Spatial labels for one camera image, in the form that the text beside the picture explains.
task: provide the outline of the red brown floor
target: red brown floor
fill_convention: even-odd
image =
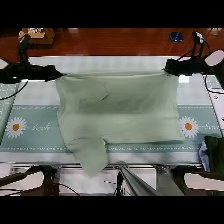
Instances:
[[[224,48],[224,29],[213,35],[211,28],[78,28],[56,33],[52,45],[29,49],[31,56],[138,55],[180,56],[192,49],[192,31],[201,32],[211,51]],[[171,32],[181,32],[183,42],[172,42]],[[0,58],[18,61],[17,36],[0,38]]]

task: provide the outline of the daisy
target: daisy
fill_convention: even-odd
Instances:
[[[185,137],[194,138],[199,133],[199,127],[197,121],[194,118],[182,117],[180,119],[182,132]]]
[[[15,117],[8,122],[6,126],[6,135],[8,138],[17,138],[26,130],[26,121],[23,118]]]

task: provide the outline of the table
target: table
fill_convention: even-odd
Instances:
[[[160,70],[168,58],[160,56],[52,56],[32,57],[38,65],[53,64],[61,73],[85,74],[89,72],[144,72]],[[23,118],[27,129],[18,138],[3,136],[0,146],[0,162],[77,164],[64,146],[57,123],[56,112],[60,99],[55,82],[32,82],[15,97],[15,101],[0,105],[6,111],[0,120],[4,130],[14,118]],[[222,133],[207,93],[203,78],[194,74],[189,80],[179,79],[177,104],[180,118],[187,116],[197,121],[199,134],[186,138],[184,143],[111,144],[108,147],[110,164],[198,164],[198,150],[205,135],[221,137]]]

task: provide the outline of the dark green cloth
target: dark green cloth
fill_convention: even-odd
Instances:
[[[224,138],[205,136],[208,148],[210,172],[224,177]],[[214,192],[213,195],[224,196],[224,192]]]

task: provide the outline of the towel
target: towel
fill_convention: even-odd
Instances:
[[[176,105],[178,77],[164,71],[70,74],[56,80],[66,147],[94,176],[107,143],[184,140]]]

